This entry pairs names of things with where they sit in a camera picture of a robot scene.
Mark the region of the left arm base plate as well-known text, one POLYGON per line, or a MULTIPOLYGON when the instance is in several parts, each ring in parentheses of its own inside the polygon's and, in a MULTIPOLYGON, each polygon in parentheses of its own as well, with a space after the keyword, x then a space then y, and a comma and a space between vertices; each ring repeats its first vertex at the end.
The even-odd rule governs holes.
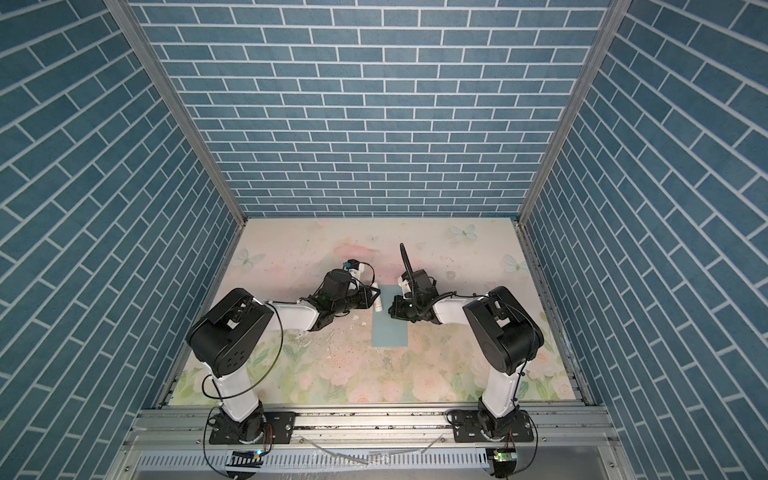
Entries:
POLYGON ((296 417, 295 412, 255 411, 242 422, 235 422, 220 411, 207 421, 208 442, 212 445, 288 444, 296 417))

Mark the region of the teal envelope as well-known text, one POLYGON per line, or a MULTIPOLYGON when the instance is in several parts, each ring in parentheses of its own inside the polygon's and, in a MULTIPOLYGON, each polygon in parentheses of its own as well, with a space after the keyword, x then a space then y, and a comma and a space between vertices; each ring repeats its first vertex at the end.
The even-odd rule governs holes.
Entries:
POLYGON ((388 313, 394 297, 401 293, 399 286, 379 286, 383 302, 383 311, 373 310, 372 346, 375 348, 400 348, 408 346, 408 326, 405 321, 397 320, 388 313))

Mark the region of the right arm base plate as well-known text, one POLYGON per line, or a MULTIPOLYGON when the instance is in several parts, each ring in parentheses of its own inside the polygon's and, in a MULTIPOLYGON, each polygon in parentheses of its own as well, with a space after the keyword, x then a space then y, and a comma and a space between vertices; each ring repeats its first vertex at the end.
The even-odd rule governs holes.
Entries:
POLYGON ((448 410, 444 417, 457 443, 533 442, 535 433, 528 412, 519 408, 502 418, 485 410, 448 410))

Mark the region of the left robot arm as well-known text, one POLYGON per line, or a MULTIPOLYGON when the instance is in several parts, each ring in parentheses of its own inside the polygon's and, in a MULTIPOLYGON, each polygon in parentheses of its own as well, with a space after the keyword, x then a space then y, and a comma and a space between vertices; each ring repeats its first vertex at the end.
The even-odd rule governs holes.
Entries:
POLYGON ((205 393, 220 403, 224 418, 237 427, 261 420, 258 383, 249 379, 246 363, 266 331, 314 332, 353 310, 373 307, 380 296, 376 277, 367 262, 348 260, 325 274, 314 293, 295 302, 260 301, 247 290, 235 288, 205 313, 189 330, 186 342, 209 370, 215 392, 205 393))

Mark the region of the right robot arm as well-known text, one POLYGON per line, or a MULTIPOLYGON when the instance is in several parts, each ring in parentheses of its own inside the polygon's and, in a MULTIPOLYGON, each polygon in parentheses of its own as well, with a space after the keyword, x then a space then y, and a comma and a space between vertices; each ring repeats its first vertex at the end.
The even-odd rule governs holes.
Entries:
POLYGON ((392 318, 471 328, 490 365, 478 401, 480 427, 489 438, 507 434, 520 413, 518 397, 525 369, 544 344, 540 327, 504 286, 485 294, 440 294, 436 281, 423 270, 404 272, 398 285, 401 293, 388 310, 392 318))

